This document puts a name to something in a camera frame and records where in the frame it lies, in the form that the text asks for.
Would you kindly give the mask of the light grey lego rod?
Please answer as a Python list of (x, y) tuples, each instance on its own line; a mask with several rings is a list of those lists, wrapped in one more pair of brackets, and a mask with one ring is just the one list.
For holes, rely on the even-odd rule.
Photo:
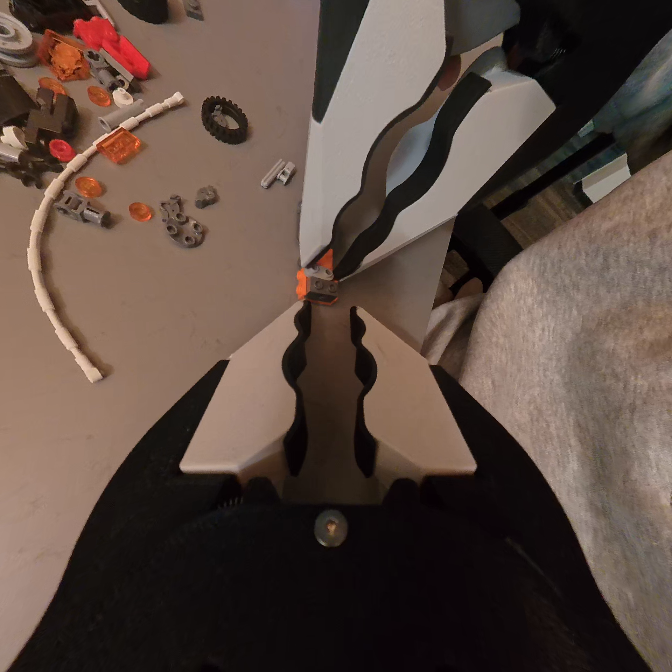
[(115, 109), (113, 112), (99, 116), (98, 122), (102, 128), (103, 133), (110, 133), (119, 127), (122, 122), (125, 122), (130, 118), (137, 117), (139, 114), (144, 112), (145, 109), (145, 102), (142, 99), (136, 99), (132, 104), (122, 105), (122, 107)]

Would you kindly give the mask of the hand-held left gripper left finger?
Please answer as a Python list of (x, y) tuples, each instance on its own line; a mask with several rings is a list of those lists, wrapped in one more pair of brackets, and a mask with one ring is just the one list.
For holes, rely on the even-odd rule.
[(187, 475), (224, 474), (245, 486), (266, 478), (281, 494), (307, 453), (298, 385), (307, 365), (312, 307), (293, 304), (226, 361), (180, 461)]

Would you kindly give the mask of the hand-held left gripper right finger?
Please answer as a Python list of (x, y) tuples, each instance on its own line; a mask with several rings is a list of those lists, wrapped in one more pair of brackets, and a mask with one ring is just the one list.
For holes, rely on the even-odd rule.
[(476, 461), (427, 360), (361, 307), (349, 311), (356, 350), (354, 451), (382, 500), (398, 480), (470, 478)]

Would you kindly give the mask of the dark grey lego technic connector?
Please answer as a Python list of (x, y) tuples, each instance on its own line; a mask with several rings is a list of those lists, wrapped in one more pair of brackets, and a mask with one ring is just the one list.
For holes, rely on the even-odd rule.
[(55, 211), (74, 221), (87, 223), (103, 229), (112, 226), (112, 215), (88, 197), (65, 189), (54, 203)]

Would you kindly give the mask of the orange grey lego assembly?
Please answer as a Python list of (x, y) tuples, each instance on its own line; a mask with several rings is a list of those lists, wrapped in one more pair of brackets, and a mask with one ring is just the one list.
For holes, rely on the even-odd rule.
[(328, 249), (312, 265), (296, 274), (296, 295), (299, 301), (332, 306), (339, 298), (339, 281), (333, 273), (333, 250)]

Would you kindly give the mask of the red knobbly lego piece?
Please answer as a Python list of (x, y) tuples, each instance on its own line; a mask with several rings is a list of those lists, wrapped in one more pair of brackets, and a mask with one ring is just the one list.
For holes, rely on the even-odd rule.
[(78, 18), (72, 23), (72, 33), (90, 49), (109, 50), (118, 46), (120, 35), (108, 19), (97, 16), (90, 20)]

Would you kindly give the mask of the dark grey round lego plate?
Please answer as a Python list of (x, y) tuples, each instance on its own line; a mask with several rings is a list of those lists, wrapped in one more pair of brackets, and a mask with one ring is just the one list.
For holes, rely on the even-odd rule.
[(181, 197), (171, 195), (159, 206), (161, 221), (168, 237), (185, 249), (199, 247), (204, 240), (204, 227), (183, 210)]

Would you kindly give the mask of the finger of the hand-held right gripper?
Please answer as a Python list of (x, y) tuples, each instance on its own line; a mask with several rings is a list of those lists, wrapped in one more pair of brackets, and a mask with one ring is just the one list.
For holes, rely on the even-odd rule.
[(384, 133), (424, 102), (449, 54), (447, 1), (321, 1), (299, 223), (300, 265), (331, 247)]
[(335, 265), (343, 280), (452, 220), (555, 111), (537, 80), (483, 52), (391, 155), (382, 210)]

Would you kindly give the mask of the black hollow lego brick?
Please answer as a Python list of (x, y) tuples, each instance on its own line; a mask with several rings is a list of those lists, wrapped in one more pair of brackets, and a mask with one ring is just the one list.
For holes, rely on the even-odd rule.
[(11, 13), (31, 31), (71, 34), (75, 20), (93, 17), (83, 1), (12, 1)]

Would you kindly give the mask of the red flat lego plate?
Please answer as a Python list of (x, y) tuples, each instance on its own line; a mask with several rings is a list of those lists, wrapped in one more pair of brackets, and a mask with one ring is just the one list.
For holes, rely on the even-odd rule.
[(125, 36), (104, 38), (101, 44), (101, 50), (127, 70), (133, 78), (141, 81), (148, 79), (151, 64), (128, 38)]

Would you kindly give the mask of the black knobbly lego tire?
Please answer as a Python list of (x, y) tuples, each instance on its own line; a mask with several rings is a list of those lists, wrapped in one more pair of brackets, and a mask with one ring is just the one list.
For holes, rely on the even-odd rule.
[[(229, 127), (221, 128), (211, 120), (210, 114), (214, 105), (223, 106), (229, 118)], [(246, 141), (249, 122), (243, 110), (233, 101), (219, 96), (207, 97), (201, 106), (201, 122), (210, 136), (227, 145), (239, 145)]]

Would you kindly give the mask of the orange transparent lego plate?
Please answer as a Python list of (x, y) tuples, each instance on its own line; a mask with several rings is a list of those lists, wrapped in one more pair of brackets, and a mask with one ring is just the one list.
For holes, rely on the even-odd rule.
[(116, 165), (124, 165), (137, 156), (142, 141), (130, 130), (123, 127), (115, 129), (96, 143), (97, 152)]

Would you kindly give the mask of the grey lego wheel hub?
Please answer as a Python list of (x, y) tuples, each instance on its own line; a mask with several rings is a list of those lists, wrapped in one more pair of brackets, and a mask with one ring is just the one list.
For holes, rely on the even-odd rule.
[(1, 12), (1, 63), (31, 68), (39, 63), (29, 28), (8, 13)]

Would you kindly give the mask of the black wide lego tire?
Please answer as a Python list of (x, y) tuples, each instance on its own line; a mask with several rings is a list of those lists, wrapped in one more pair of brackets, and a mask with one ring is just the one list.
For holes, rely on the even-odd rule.
[(118, 3), (133, 17), (152, 25), (162, 25), (169, 20), (168, 1), (127, 1), (120, 0)]

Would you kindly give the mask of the white curved lego piece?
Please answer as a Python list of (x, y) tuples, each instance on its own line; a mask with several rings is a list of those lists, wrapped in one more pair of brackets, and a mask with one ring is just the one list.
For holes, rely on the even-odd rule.
[(23, 130), (17, 126), (4, 126), (1, 129), (1, 161), (19, 163), (28, 150)]

